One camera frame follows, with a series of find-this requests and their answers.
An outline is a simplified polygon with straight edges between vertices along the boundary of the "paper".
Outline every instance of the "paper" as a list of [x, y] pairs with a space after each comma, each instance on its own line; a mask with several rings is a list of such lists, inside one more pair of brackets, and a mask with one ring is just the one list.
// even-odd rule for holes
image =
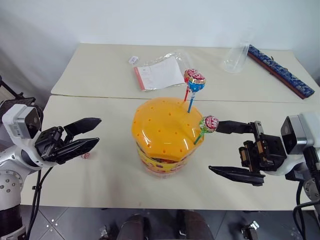
[[173, 56], [154, 65], [135, 67], [134, 72], [141, 90], [163, 89], [185, 83], [178, 62]]

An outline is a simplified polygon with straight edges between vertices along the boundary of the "white table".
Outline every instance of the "white table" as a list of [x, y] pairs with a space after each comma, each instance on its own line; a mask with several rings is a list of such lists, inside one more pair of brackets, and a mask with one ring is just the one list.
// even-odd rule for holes
[[[144, 99], [51, 96], [44, 110], [43, 129], [64, 126], [84, 117], [101, 118], [95, 130], [79, 138], [99, 137], [89, 159], [77, 157], [57, 165], [43, 184], [41, 205], [100, 208], [209, 210], [292, 210], [298, 183], [267, 175], [262, 187], [232, 182], [208, 169], [241, 166], [238, 148], [251, 134], [213, 133], [176, 175], [160, 179], [147, 173], [131, 135], [136, 108]], [[196, 101], [206, 115], [221, 121], [262, 121], [266, 134], [279, 135], [285, 117], [319, 110], [303, 103]], [[22, 204], [31, 204], [37, 174], [22, 191]], [[302, 202], [307, 201], [302, 194]]]
[[247, 58], [239, 74], [221, 69], [227, 48], [136, 46], [81, 43], [59, 81], [53, 87], [54, 95], [152, 99], [155, 97], [181, 97], [185, 86], [175, 86], [155, 91], [141, 92], [128, 63], [138, 56], [139, 64], [154, 60], [177, 49], [186, 51], [193, 66], [207, 78], [205, 88], [197, 93], [197, 100], [252, 101], [282, 103], [319, 103], [320, 88], [289, 50], [262, 50], [288, 68], [294, 75], [315, 90], [307, 99], [300, 99], [282, 82]]

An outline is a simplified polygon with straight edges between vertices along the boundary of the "green lollipop stick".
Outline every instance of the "green lollipop stick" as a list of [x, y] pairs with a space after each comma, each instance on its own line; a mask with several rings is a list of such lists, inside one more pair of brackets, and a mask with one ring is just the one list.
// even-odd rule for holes
[[213, 133], [217, 129], [218, 124], [219, 124], [219, 120], [214, 116], [203, 117], [199, 122], [199, 127], [201, 129], [201, 132], [199, 136], [196, 138], [196, 140], [194, 141], [194, 145], [196, 145], [197, 142], [200, 140], [200, 138], [202, 138], [205, 134]]

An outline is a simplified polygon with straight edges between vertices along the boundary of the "lollipop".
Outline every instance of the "lollipop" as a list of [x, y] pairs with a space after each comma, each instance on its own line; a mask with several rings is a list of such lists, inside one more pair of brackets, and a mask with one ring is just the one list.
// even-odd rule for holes
[[188, 108], [188, 113], [190, 113], [190, 109], [192, 106], [192, 102], [195, 99], [196, 92], [204, 88], [206, 83], [206, 78], [201, 73], [199, 73], [196, 69], [188, 69], [184, 72], [184, 81], [187, 82], [188, 84], [184, 100], [187, 99], [189, 89], [192, 92], [191, 100]]
[[199, 139], [202, 138], [204, 134], [213, 133], [217, 129], [218, 124], [219, 124], [218, 118], [214, 116], [204, 116], [199, 123], [201, 132], [199, 136], [196, 138], [196, 140], [194, 141], [194, 145], [197, 144]]

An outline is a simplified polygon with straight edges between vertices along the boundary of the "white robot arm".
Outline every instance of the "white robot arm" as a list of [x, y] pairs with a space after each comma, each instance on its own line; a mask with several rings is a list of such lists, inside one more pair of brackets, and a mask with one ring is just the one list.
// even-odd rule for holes
[[[84, 118], [64, 128], [41, 132], [37, 110], [15, 104], [3, 115], [2, 122], [15, 145], [0, 153], [0, 240], [25, 240], [19, 205], [26, 177], [89, 152], [99, 138], [73, 141], [73, 137], [93, 130], [101, 120]], [[64, 130], [67, 136], [62, 140]]]

